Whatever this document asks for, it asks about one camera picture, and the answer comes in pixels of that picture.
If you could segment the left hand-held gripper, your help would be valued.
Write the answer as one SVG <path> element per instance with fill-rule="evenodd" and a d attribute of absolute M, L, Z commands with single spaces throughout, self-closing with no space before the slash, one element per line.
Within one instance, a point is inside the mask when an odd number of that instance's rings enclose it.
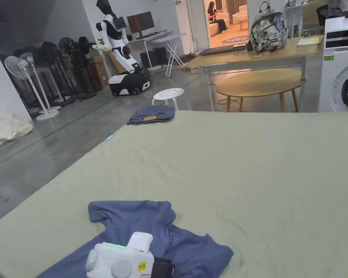
<path fill-rule="evenodd" d="M 134 232 L 127 246 L 96 244 L 86 261 L 88 278 L 173 278 L 175 266 L 169 259 L 149 251 L 153 235 Z"/>

